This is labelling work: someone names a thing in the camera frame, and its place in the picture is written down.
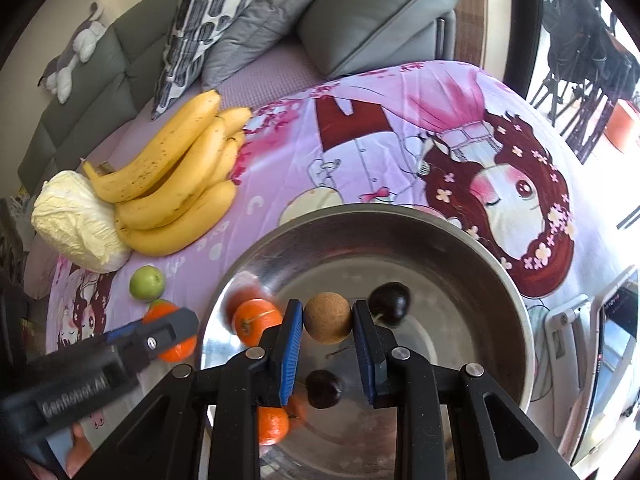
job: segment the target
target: patterned pillow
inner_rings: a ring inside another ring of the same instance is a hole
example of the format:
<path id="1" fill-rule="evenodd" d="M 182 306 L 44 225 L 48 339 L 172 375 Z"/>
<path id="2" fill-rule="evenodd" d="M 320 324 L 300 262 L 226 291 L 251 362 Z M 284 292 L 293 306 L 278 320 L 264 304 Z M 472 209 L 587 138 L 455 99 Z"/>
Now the patterned pillow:
<path id="1" fill-rule="evenodd" d="M 162 53 L 152 118 L 161 115 L 198 77 L 204 53 L 252 0 L 180 0 Z"/>

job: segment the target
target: banana bunch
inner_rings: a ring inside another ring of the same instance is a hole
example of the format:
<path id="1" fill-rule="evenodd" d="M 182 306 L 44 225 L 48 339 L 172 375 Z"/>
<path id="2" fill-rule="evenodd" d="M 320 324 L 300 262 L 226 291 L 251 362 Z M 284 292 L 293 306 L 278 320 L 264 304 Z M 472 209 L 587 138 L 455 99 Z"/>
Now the banana bunch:
<path id="1" fill-rule="evenodd" d="M 197 95 L 126 167 L 98 175 L 83 169 L 96 194 L 115 203 L 118 234 L 147 256 L 193 243 L 227 212 L 236 186 L 227 180 L 244 143 L 248 108 L 218 111 L 215 91 Z"/>

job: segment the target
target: purple blanket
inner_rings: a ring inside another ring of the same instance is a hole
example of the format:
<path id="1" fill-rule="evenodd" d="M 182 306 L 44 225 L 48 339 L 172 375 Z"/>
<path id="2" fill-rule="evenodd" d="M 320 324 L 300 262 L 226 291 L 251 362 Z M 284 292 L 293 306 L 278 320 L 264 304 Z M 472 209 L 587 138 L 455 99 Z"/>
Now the purple blanket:
<path id="1" fill-rule="evenodd" d="M 246 133 L 236 201 L 201 239 L 164 258 L 134 254 L 103 276 L 59 260 L 48 351 L 140 318 L 146 304 L 128 283 L 142 265 L 164 271 L 164 298 L 202 317 L 223 273 L 278 225 L 343 203 L 391 203 L 446 218 L 513 278 L 536 335 L 529 415 L 552 438 L 544 314 L 596 294 L 629 260 L 601 215 L 606 197 L 592 196 L 590 176 L 546 120 L 476 67 L 416 62 L 280 99 Z"/>

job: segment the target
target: stuffed toy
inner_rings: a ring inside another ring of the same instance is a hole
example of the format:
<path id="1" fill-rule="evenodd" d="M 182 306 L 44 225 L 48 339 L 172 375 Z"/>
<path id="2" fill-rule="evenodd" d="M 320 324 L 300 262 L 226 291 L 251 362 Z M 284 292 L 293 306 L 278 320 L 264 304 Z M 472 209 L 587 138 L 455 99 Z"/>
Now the stuffed toy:
<path id="1" fill-rule="evenodd" d="M 106 27 L 98 21 L 103 8 L 96 2 L 89 6 L 89 17 L 71 35 L 62 54 L 53 58 L 44 69 L 38 86 L 44 86 L 63 104 L 71 94 L 71 72 L 78 62 L 86 63 L 94 53 L 95 44 L 104 35 Z"/>

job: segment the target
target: metal bowl rim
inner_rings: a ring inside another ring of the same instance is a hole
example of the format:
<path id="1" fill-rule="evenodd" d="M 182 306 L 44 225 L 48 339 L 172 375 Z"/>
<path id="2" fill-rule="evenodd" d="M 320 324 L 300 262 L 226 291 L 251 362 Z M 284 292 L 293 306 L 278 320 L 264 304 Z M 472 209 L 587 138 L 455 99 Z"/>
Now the metal bowl rim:
<path id="1" fill-rule="evenodd" d="M 233 263 L 233 265 L 229 268 L 229 270 L 220 278 L 220 282 L 216 287 L 216 290 L 213 293 L 213 298 L 210 302 L 209 307 L 206 309 L 205 315 L 203 316 L 203 322 L 200 323 L 200 330 L 198 334 L 198 345 L 196 347 L 196 353 L 194 357 L 196 359 L 195 367 L 200 369 L 202 365 L 202 345 L 204 341 L 204 335 L 207 329 L 207 325 L 209 323 L 209 319 L 211 318 L 211 314 L 218 304 L 219 298 L 224 293 L 225 289 L 228 287 L 229 283 L 233 276 L 238 272 L 244 263 L 250 260 L 258 250 L 264 245 L 269 244 L 271 241 L 275 240 L 279 236 L 284 233 L 296 229 L 299 226 L 304 224 L 308 224 L 314 222 L 318 219 L 330 218 L 331 216 L 338 215 L 346 215 L 346 214 L 356 214 L 363 212 L 376 212 L 379 214 L 389 214 L 393 216 L 401 216 L 408 217 L 416 221 L 424 222 L 427 224 L 431 224 L 432 226 L 439 228 L 441 231 L 444 231 L 446 234 L 453 236 L 463 244 L 467 245 L 471 250 L 475 251 L 478 256 L 480 256 L 494 271 L 497 275 L 498 279 L 502 282 L 507 294 L 513 301 L 516 306 L 516 315 L 518 316 L 518 320 L 520 321 L 520 326 L 522 327 L 522 335 L 524 339 L 524 350 L 525 350 L 525 370 L 524 370 L 524 384 L 522 385 L 522 396 L 520 398 L 520 402 L 518 405 L 523 412 L 527 412 L 529 408 L 529 403 L 531 401 L 531 396 L 533 393 L 533 383 L 534 383 L 534 374 L 535 374 L 535 350 L 534 350 L 534 339 L 533 339 L 533 330 L 531 328 L 531 323 L 529 320 L 529 316 L 527 314 L 526 307 L 524 302 L 522 301 L 522 296 L 518 292 L 518 289 L 511 279 L 511 276 L 508 275 L 507 271 L 501 266 L 500 262 L 488 251 L 487 248 L 484 247 L 480 242 L 474 240 L 471 236 L 467 235 L 462 229 L 456 227 L 450 222 L 438 218 L 435 215 L 431 215 L 425 213 L 423 211 L 415 210 L 409 207 L 397 206 L 397 205 L 387 205 L 387 204 L 347 204 L 347 205 L 339 205 L 327 207 L 324 209 L 319 209 L 317 211 L 313 211 L 311 213 L 307 213 L 305 215 L 299 216 L 286 224 L 283 224 L 273 231 L 265 234 L 260 239 L 256 240 L 244 253 L 242 253 L 238 259 Z"/>

